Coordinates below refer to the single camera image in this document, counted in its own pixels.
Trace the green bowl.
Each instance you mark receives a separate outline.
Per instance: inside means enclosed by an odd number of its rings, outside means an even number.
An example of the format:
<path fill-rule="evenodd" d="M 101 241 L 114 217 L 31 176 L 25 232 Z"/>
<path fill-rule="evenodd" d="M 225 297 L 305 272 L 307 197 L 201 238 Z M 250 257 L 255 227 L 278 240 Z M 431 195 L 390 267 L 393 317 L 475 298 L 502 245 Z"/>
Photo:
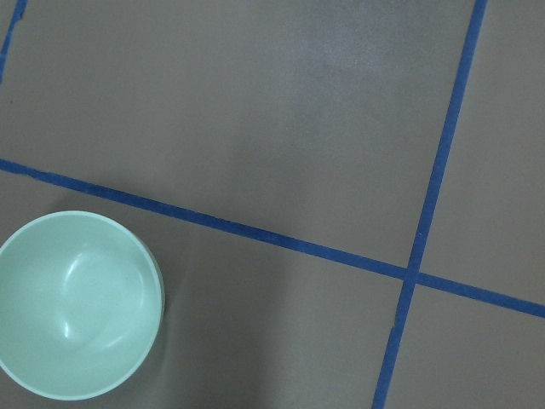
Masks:
<path fill-rule="evenodd" d="M 150 353 L 164 315 L 161 270 L 112 219 L 40 216 L 1 247 L 1 367 L 54 400 L 103 395 Z"/>

